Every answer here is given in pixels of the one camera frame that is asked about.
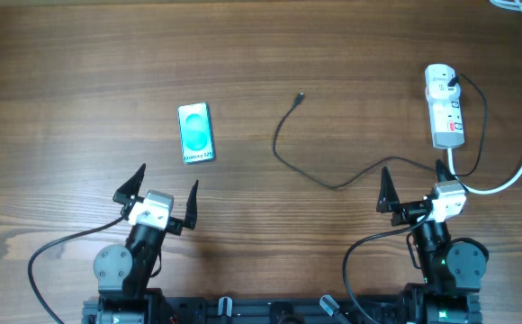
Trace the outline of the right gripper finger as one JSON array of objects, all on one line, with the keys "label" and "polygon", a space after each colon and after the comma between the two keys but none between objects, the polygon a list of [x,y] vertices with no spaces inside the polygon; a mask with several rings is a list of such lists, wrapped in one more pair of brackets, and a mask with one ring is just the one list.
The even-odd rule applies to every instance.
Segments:
[{"label": "right gripper finger", "polygon": [[392,181],[387,166],[382,168],[381,186],[377,200],[376,211],[379,213],[395,212],[400,205],[400,199]]},{"label": "right gripper finger", "polygon": [[441,159],[436,161],[436,177],[439,183],[455,180],[455,176],[449,171]]}]

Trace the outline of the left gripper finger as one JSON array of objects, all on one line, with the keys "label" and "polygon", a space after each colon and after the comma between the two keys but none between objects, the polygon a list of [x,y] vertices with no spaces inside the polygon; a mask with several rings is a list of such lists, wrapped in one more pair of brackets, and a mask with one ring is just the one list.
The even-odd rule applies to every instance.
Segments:
[{"label": "left gripper finger", "polygon": [[197,206],[197,191],[198,191],[199,181],[196,180],[191,192],[188,196],[188,200],[186,203],[186,210],[184,216],[184,227],[193,230],[197,223],[198,218],[198,206]]},{"label": "left gripper finger", "polygon": [[143,182],[146,165],[142,164],[136,173],[120,186],[113,195],[113,201],[122,205],[135,203],[139,196],[139,190]]}]

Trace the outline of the smartphone with blue screen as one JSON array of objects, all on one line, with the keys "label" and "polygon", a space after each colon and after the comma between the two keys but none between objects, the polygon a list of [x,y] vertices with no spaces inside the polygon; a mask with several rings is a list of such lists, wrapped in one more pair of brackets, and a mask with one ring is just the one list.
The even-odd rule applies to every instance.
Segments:
[{"label": "smartphone with blue screen", "polygon": [[183,161],[189,164],[215,159],[208,104],[193,103],[177,110]]}]

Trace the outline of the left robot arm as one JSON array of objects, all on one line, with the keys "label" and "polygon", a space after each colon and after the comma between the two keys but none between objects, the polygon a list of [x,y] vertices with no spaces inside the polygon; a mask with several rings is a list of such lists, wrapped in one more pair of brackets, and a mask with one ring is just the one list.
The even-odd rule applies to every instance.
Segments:
[{"label": "left robot arm", "polygon": [[177,323],[176,311],[159,288],[149,288],[149,280],[162,269],[162,245],[167,234],[179,236],[197,223],[198,183],[189,193],[185,216],[171,215],[175,198],[150,190],[139,190],[145,166],[120,186],[113,200],[122,205],[121,216],[131,225],[122,245],[103,248],[94,259],[98,300],[86,303],[83,323]]}]

